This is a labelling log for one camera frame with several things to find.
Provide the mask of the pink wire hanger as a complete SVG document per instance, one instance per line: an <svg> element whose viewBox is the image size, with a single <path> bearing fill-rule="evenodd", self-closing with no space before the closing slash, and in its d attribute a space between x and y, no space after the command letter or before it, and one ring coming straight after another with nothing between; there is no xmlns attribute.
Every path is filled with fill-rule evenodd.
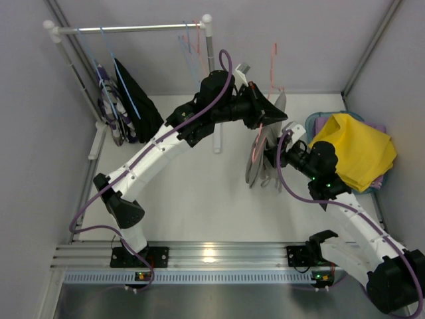
<svg viewBox="0 0 425 319"><path fill-rule="evenodd" d="M199 74L199 78L200 78L200 74L202 74L205 77L208 74L208 72L207 72L207 66L206 66L206 63L203 59L203 55L202 55L202 51L201 51L200 22L193 20L193 24L195 24L196 36L195 36L195 41L192 41L190 39L190 42L191 42L191 47L192 47L193 61L195 62L196 66L197 66L198 74Z"/></svg>
<svg viewBox="0 0 425 319"><path fill-rule="evenodd" d="M273 92L273 90L278 90L279 92L283 92L284 91L284 87L283 86L275 86L274 85L274 59L275 56L278 53L278 44L274 43L272 45L272 52L271 52L271 57L270 57L270 88L268 91L268 97L267 99L270 99L270 96ZM262 142L260 142L260 135L262 133L262 128L263 128L263 123L260 124L259 126L259 131L258 134L256 136L255 142L254 142L254 149L252 151L252 161L255 161L258 158L258 154L257 154L257 150L260 148L260 146L262 145Z"/></svg>

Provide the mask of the grey beige garment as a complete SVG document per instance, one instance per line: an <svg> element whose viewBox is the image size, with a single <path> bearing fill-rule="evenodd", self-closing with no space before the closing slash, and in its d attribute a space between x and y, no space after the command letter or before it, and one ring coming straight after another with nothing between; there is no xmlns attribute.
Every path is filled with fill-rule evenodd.
<svg viewBox="0 0 425 319"><path fill-rule="evenodd" d="M278 122L264 126L257 134L250 151L245 170L245 182L250 189L256 184L266 187L273 179L275 188L280 193L282 186L278 179L277 169L273 166L274 159L268 159L267 151L273 151L278 145L278 136L282 123Z"/></svg>

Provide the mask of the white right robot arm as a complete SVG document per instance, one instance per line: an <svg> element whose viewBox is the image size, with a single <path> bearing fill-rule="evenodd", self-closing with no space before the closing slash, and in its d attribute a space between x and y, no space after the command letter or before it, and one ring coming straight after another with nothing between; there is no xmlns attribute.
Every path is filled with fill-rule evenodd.
<svg viewBox="0 0 425 319"><path fill-rule="evenodd" d="M313 259L341 267L357 280L382 313L391 314L416 304L411 317L417 318L424 308L424 254L418 249L409 251L371 219L338 176L334 146L317 142L309 149L301 140L291 144L289 137L282 137L278 145L265 152L265 157L279 178L287 165L308 177L311 197L293 196L320 205L357 244L353 248L330 230L316 233L306 243Z"/></svg>

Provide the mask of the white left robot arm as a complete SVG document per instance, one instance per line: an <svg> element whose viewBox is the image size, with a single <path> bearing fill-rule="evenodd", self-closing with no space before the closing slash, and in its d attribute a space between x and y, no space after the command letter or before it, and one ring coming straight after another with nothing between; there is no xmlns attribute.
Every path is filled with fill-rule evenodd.
<svg viewBox="0 0 425 319"><path fill-rule="evenodd" d="M145 211L136 201L141 190L168 163L214 132L218 123L241 120L250 130L287 120L250 81L235 86L235 77L215 70L204 78L192 100L171 113L152 139L127 163L109 175L99 173L94 185L114 218L124 249L142 255L148 247L141 222Z"/></svg>

